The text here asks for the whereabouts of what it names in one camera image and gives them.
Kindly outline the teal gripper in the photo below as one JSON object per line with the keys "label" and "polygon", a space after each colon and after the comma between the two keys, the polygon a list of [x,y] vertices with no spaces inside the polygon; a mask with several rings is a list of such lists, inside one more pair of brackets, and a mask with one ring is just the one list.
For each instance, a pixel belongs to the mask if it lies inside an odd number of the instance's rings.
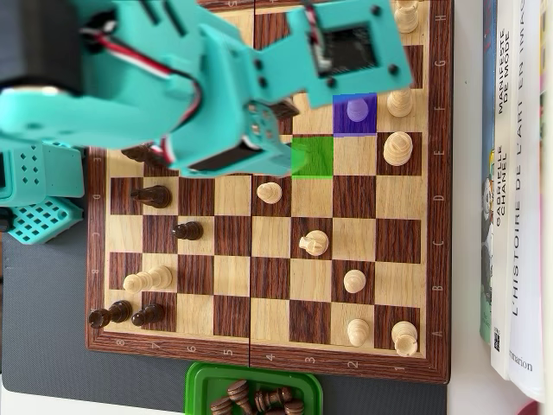
{"label": "teal gripper", "polygon": [[200,37],[206,47],[201,106],[170,136],[174,166],[182,176],[286,176],[291,148],[281,141],[279,121],[300,114],[294,100],[277,102],[276,115],[267,105],[250,102],[253,49],[237,35],[207,25],[200,26]]}

